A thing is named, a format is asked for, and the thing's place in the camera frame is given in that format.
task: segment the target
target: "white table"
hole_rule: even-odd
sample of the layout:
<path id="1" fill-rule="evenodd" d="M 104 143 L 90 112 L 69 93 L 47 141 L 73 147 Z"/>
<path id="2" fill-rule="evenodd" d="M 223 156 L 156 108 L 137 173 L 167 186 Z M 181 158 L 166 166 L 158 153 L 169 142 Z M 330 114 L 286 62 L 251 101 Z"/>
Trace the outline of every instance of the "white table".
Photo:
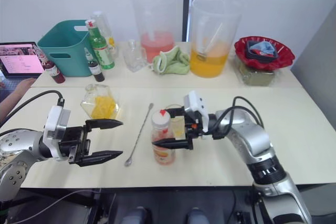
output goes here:
<path id="1" fill-rule="evenodd" d="M 187 42 L 176 43 L 185 52 L 190 53 L 190 44 Z M 149 68 L 143 68 L 140 71 L 133 73 L 126 68 L 123 59 L 123 49 L 126 43 L 119 43 L 119 57 L 116 59 L 115 67 L 104 71 L 105 81 L 100 84 L 109 85 L 110 87 L 121 88 L 250 88 L 240 81 L 232 67 L 232 60 L 230 59 L 222 74 L 216 78 L 201 78 L 191 72 L 185 76 L 177 74 L 165 74 L 163 76 L 156 75 Z M 33 87 L 85 87 L 90 83 L 95 83 L 93 76 L 88 77 L 66 77 L 66 81 L 57 84 L 48 73 L 43 73 Z M 289 68 L 281 70 L 280 77 L 274 82 L 272 87 L 277 88 L 297 88 L 301 87 L 299 81 L 291 73 Z"/>
<path id="2" fill-rule="evenodd" d="M 23 101 L 50 88 L 31 88 Z M 71 110 L 68 126 L 83 125 L 88 119 L 80 107 L 84 88 L 54 88 Z M 79 167 L 49 159 L 36 163 L 23 187 L 92 188 L 152 186 L 249 186 L 252 177 L 228 139 L 194 140 L 194 150 L 176 150 L 176 161 L 170 166 L 157 164 L 150 143 L 150 121 L 147 121 L 126 168 L 134 141 L 146 114 L 148 104 L 154 110 L 172 103 L 182 103 L 191 88 L 111 88 L 118 97 L 121 111 L 117 117 L 123 126 L 93 130 L 89 134 L 91 152 L 122 150 L 124 153 L 104 164 Z M 242 95 L 259 110 L 277 156 L 296 184 L 336 182 L 336 132 L 302 87 L 297 88 L 209 88 L 197 92 L 205 100 L 209 113 L 231 105 L 232 98 Z M 56 104 L 55 94 L 46 95 L 22 109 L 1 131 L 14 127 L 42 130 L 46 116 Z"/>

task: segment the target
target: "person's hand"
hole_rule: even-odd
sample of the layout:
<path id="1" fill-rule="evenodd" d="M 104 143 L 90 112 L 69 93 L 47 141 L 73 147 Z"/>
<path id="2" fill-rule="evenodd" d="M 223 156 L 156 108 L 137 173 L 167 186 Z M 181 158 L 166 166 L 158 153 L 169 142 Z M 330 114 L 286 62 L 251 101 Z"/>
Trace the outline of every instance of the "person's hand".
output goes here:
<path id="1" fill-rule="evenodd" d="M 23 97 L 27 90 L 30 88 L 31 85 L 36 81 L 35 78 L 28 78 L 20 82 L 17 86 L 14 92 L 18 93 Z"/>

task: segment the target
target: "plastic pitcher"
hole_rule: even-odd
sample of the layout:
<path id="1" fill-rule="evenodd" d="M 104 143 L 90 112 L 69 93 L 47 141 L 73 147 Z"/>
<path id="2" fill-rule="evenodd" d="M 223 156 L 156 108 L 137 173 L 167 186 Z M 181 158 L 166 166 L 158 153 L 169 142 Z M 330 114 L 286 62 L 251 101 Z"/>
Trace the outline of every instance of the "plastic pitcher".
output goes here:
<path id="1" fill-rule="evenodd" d="M 146 50 L 147 61 L 152 63 L 160 51 L 167 52 L 174 47 L 177 0 L 131 1 L 141 46 Z"/>
<path id="2" fill-rule="evenodd" d="M 230 0 L 193 0 L 190 70 L 218 76 L 225 65 L 240 21 L 240 3 Z"/>

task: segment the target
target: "teal plastic basket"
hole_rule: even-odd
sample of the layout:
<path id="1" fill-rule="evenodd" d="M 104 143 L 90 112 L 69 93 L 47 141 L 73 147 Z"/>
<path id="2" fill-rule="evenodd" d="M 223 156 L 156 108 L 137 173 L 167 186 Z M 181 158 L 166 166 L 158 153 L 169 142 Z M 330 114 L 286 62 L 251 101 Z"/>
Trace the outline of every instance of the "teal plastic basket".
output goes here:
<path id="1" fill-rule="evenodd" d="M 85 20 L 65 20 L 54 26 L 37 45 L 49 60 L 54 62 L 64 76 L 90 76 L 91 72 L 85 57 L 84 47 L 92 55 L 89 33 Z"/>

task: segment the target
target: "plastic bottle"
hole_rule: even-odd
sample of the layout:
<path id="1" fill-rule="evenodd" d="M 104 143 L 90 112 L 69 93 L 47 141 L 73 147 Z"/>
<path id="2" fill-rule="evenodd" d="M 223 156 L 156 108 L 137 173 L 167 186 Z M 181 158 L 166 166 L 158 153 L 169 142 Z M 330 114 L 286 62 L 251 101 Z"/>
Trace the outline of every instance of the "plastic bottle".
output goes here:
<path id="1" fill-rule="evenodd" d="M 65 78 L 63 74 L 56 67 L 55 63 L 50 61 L 40 48 L 38 48 L 35 45 L 33 45 L 33 48 L 35 49 L 36 54 L 39 60 L 41 61 L 43 69 L 46 70 L 50 74 L 50 76 L 54 79 L 54 81 L 56 81 L 56 83 L 65 82 Z"/>
<path id="2" fill-rule="evenodd" d="M 90 43 L 95 51 L 99 64 L 104 69 L 110 69 L 114 67 L 114 61 L 111 52 L 108 48 L 105 38 L 100 34 L 97 26 L 97 22 L 94 19 L 88 19 L 85 21 L 90 34 Z"/>
<path id="3" fill-rule="evenodd" d="M 113 59 L 116 59 L 118 57 L 118 50 L 115 46 L 111 28 L 105 14 L 102 11 L 97 10 L 93 12 L 91 18 L 97 22 L 100 34 L 105 38 Z"/>
<path id="4" fill-rule="evenodd" d="M 85 51 L 85 57 L 88 60 L 90 72 L 94 76 L 96 81 L 101 82 L 105 80 L 105 77 L 103 73 L 101 72 L 101 68 L 98 62 L 96 62 L 96 60 L 93 58 L 92 54 L 89 52 L 89 50 L 86 47 L 84 47 L 84 51 Z"/>
<path id="5" fill-rule="evenodd" d="M 159 110 L 152 115 L 152 142 L 163 138 L 174 137 L 173 131 L 170 128 L 170 115 L 165 110 Z M 165 149 L 153 145 L 155 160 L 160 165 L 169 165 L 175 161 L 175 150 Z"/>

